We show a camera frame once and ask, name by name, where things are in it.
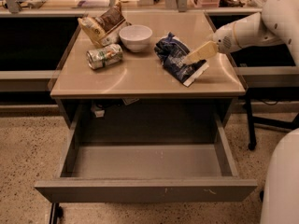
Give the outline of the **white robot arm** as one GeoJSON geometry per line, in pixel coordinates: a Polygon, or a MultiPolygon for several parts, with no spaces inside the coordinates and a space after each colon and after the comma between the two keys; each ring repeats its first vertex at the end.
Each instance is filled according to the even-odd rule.
{"type": "MultiPolygon", "coordinates": [[[[210,41],[187,55],[196,63],[216,53],[251,46],[287,46],[299,65],[299,0],[267,0],[260,12],[218,29],[210,41]]],[[[260,224],[299,224],[299,129],[286,134],[270,159],[260,224]]]]}

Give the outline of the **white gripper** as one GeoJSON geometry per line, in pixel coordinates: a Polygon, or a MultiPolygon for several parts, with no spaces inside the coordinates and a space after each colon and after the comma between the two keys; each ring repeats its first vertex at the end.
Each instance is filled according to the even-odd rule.
{"type": "Polygon", "coordinates": [[[199,61],[211,58],[218,53],[231,53],[238,51],[240,47],[237,45],[234,35],[233,22],[223,25],[213,35],[212,40],[208,41],[201,47],[191,51],[185,58],[184,63],[187,65],[198,63],[199,61]]]}

